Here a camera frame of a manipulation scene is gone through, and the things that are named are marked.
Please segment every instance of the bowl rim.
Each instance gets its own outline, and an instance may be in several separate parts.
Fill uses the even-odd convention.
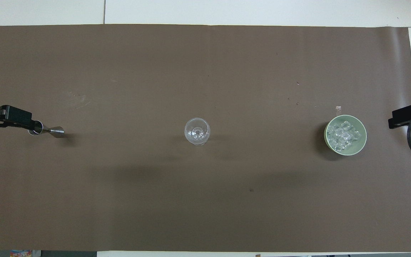
[[[338,117],[343,117],[343,116],[348,116],[348,117],[352,117],[352,118],[356,119],[362,125],[362,127],[364,127],[364,135],[366,136],[366,138],[364,139],[364,144],[362,145],[361,149],[359,149],[356,153],[352,153],[352,154],[339,153],[335,149],[331,148],[331,145],[329,145],[329,142],[328,142],[328,127],[335,119],[337,119]],[[364,124],[358,118],[356,118],[352,115],[342,114],[342,115],[334,117],[330,122],[328,122],[328,124],[326,125],[326,127],[324,129],[324,141],[326,142],[326,145],[329,147],[329,149],[334,151],[334,153],[338,153],[342,156],[354,156],[355,154],[359,153],[364,148],[364,146],[366,145],[366,143],[367,143],[367,130],[366,130],[366,127],[364,126]]]

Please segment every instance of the brown mat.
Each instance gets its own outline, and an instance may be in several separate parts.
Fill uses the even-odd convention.
[[[3,104],[70,136],[0,128],[0,249],[411,252],[406,28],[0,26]]]

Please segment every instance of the clear glass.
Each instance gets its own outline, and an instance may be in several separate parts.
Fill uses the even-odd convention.
[[[209,124],[201,118],[192,118],[185,125],[185,137],[193,145],[203,145],[210,136]]]

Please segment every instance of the bowl of ice cubes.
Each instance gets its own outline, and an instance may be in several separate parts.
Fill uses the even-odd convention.
[[[326,145],[343,156],[359,153],[366,144],[366,128],[351,115],[340,115],[332,119],[324,130]]]

